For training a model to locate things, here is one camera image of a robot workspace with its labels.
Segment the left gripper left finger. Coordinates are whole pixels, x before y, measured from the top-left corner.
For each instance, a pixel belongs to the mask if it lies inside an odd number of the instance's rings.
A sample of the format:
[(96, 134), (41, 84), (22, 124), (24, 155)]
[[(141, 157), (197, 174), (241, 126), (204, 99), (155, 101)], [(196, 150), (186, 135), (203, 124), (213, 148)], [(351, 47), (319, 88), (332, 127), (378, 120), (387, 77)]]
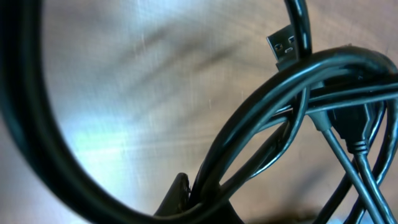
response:
[(178, 173), (154, 215), (167, 217), (182, 213), (187, 206), (189, 195), (188, 175)]

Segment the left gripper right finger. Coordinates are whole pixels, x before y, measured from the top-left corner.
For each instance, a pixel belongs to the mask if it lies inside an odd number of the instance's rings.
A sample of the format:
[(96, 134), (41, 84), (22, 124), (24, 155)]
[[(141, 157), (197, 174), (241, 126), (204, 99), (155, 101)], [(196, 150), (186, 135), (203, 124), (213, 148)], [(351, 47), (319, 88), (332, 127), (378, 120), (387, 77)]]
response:
[(243, 223), (229, 201), (230, 195), (225, 194), (220, 184), (209, 189), (199, 187), (195, 183), (192, 188), (192, 207), (195, 212), (195, 220), (192, 223), (200, 224), (227, 224)]

